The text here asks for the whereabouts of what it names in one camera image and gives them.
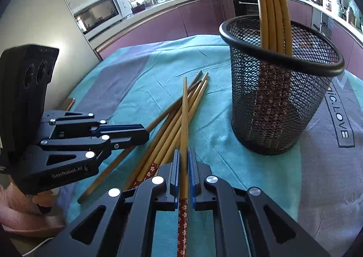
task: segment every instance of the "microwave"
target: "microwave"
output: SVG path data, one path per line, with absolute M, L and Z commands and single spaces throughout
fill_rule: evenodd
M 132 14 L 128 0 L 91 0 L 72 9 L 78 27 L 89 41 Z

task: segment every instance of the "purple cabinet door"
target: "purple cabinet door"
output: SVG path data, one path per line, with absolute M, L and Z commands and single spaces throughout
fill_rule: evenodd
M 347 70 L 363 80 L 363 48 L 354 41 Z
M 179 7 L 188 36 L 199 34 L 219 35 L 224 22 L 220 0 L 196 0 Z
M 291 21 L 298 22 L 300 24 L 307 24 L 307 5 L 302 2 L 294 0 L 287 0 L 287 5 L 290 11 Z
M 105 59 L 122 47 L 176 40 L 186 37 L 182 16 L 176 8 L 168 11 L 126 33 L 99 54 Z
M 350 34 L 346 32 L 341 26 L 335 23 L 333 26 L 331 40 L 343 55 L 345 61 L 344 67 L 347 69 L 350 61 L 350 56 L 352 55 L 352 49 L 354 44 L 353 37 L 350 36 Z

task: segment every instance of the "white countertop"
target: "white countertop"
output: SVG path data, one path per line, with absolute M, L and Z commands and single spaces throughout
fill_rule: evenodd
M 341 26 L 343 26 L 346 30 L 348 30 L 351 34 L 353 34 L 361 42 L 361 44 L 363 44 L 363 34 L 362 34 L 362 32 L 360 32 L 360 30 L 355 28 L 353 25 L 349 24 L 347 21 L 343 20 L 341 17 L 338 17 L 337 15 L 332 13 L 331 11 L 328 11 L 325 8 L 323 8 L 322 6 L 317 5 L 316 3 L 313 3 L 311 1 L 308 1 L 308 0 L 295 0 L 295 1 L 300 1 L 300 2 L 306 3 L 308 5 L 311 5 L 312 7 L 316 8 L 317 10 L 320 10 L 324 14 L 328 15 L 333 20 L 338 22 Z
M 169 0 L 169 1 L 166 1 L 163 3 L 160 3 L 156 6 L 147 8 L 146 10 L 141 11 L 135 15 L 127 17 L 126 19 L 123 19 L 120 23 L 105 30 L 104 32 L 102 32 L 101 34 L 96 36 L 95 38 L 91 39 L 90 46 L 92 47 L 92 49 L 95 49 L 98 46 L 100 46 L 102 43 L 104 43 L 105 41 L 107 41 L 108 39 L 110 39 L 111 37 L 116 35 L 117 33 L 119 33 L 120 31 L 136 24 L 137 22 L 139 22 L 153 14 L 159 13 L 164 9 L 171 8 L 173 6 L 179 5 L 179 4 L 181 4 L 183 2 L 187 2 L 187 1 L 190 1 L 190 0 Z
M 150 7 L 135 15 L 127 17 L 126 19 L 123 19 L 120 23 L 105 30 L 100 35 L 98 35 L 97 37 L 92 39 L 90 41 L 90 46 L 92 47 L 92 49 L 95 49 L 98 46 L 100 46 L 102 43 L 106 42 L 108 39 L 110 39 L 111 37 L 113 37 L 114 35 L 119 33 L 120 31 L 127 29 L 128 27 L 136 24 L 137 22 L 141 22 L 143 19 L 146 19 L 146 18 L 152 16 L 153 14 L 157 14 L 165 9 L 172 8 L 173 6 L 180 5 L 181 3 L 184 3 L 187 1 L 191 1 L 191 0 L 169 0 L 169 1 L 166 1 L 163 3 L 160 3 L 156 6 Z M 295 0 L 295 1 L 300 1 L 300 2 L 306 3 L 316 9 L 322 11 L 323 13 L 327 14 L 329 17 L 331 17 L 332 19 L 337 21 L 341 26 L 343 26 L 346 30 L 348 30 L 353 36 L 355 36 L 363 45 L 363 34 L 358 29 L 356 29 L 354 26 L 352 26 L 351 24 L 348 24 L 348 22 L 344 21 L 342 18 L 334 15 L 332 12 L 326 10 L 322 6 L 317 5 L 308 0 Z

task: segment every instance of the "built-in oven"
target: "built-in oven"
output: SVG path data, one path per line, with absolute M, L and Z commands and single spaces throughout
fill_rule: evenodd
M 132 10 L 127 0 L 91 0 L 72 9 L 72 13 L 86 39 L 91 40 L 132 14 Z
M 233 0 L 235 6 L 235 15 L 258 15 L 258 1 L 257 0 Z

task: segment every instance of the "gray stripe on tablecloth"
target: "gray stripe on tablecloth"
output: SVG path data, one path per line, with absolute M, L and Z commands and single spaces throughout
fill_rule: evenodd
M 340 257 L 363 226 L 363 114 L 346 76 L 334 78 L 333 83 L 354 132 L 355 147 L 338 146 L 323 100 L 300 138 L 298 222 L 332 257 Z
M 150 54 L 160 45 L 132 46 L 121 61 L 105 67 L 77 105 L 77 112 L 92 112 L 97 119 L 108 120 L 144 69 Z

